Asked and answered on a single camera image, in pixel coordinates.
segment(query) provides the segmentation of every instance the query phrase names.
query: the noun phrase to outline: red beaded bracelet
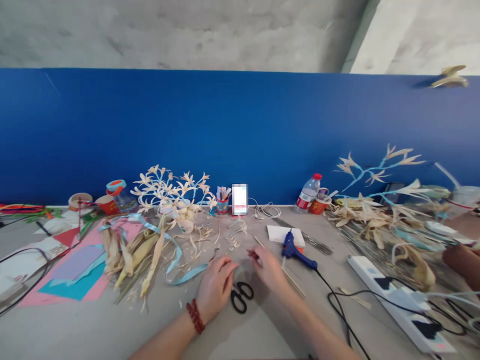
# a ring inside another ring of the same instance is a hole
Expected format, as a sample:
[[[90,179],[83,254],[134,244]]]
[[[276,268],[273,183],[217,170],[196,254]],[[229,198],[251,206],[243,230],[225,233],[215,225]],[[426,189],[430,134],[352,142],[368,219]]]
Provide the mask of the red beaded bracelet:
[[[186,308],[193,321],[193,325],[195,325],[196,332],[200,335],[205,330],[205,325],[200,318],[199,309],[197,308],[197,301],[193,299],[191,301],[191,305],[189,303],[186,304]]]

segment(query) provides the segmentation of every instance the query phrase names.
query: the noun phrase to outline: blue glue gun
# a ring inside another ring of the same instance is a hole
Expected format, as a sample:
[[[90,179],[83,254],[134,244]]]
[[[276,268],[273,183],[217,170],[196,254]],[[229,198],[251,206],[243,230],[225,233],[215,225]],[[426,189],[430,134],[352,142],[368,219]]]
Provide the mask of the blue glue gun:
[[[292,229],[290,229],[290,231],[285,236],[285,241],[283,242],[283,250],[281,251],[281,254],[287,259],[294,257],[300,260],[300,262],[309,269],[315,270],[318,267],[318,264],[315,260],[310,260],[295,247]]]

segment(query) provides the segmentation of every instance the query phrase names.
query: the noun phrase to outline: blue wall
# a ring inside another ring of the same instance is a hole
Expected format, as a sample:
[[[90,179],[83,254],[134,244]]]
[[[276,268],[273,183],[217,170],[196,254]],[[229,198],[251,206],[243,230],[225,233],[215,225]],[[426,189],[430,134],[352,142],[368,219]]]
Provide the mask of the blue wall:
[[[342,189],[338,157],[377,165],[387,143],[428,163],[389,180],[480,183],[480,78],[430,89],[425,76],[113,69],[0,69],[0,202],[65,204],[150,166],[248,183],[294,203],[314,172]],[[375,184],[351,194],[382,188]]]

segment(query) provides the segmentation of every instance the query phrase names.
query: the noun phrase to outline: power strip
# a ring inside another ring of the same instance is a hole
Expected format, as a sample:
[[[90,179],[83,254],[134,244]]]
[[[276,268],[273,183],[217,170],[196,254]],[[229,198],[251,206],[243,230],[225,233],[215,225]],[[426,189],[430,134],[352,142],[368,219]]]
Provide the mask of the power strip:
[[[371,291],[406,309],[418,312],[431,310],[421,292],[413,291],[406,286],[397,288],[392,284],[388,290],[384,290],[375,279],[385,276],[365,256],[348,256],[346,261]],[[422,353],[431,355],[456,353],[455,348],[439,333],[433,339],[428,339],[422,334],[413,321],[431,324],[426,317],[402,310],[381,298],[377,299]]]

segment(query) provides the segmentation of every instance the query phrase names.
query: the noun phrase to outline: scissors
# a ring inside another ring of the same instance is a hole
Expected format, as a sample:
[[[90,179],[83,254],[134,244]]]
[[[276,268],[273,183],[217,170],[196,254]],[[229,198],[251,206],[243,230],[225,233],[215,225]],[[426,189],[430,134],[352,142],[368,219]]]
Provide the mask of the scissors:
[[[234,288],[231,289],[230,293],[231,304],[233,305],[233,308],[237,313],[245,314],[247,312],[247,303],[242,298],[242,296],[248,300],[252,300],[254,298],[254,290],[249,284],[243,281],[239,281],[236,284],[233,284],[233,287]],[[235,298],[238,299],[238,302],[240,302],[240,308],[235,303]]]

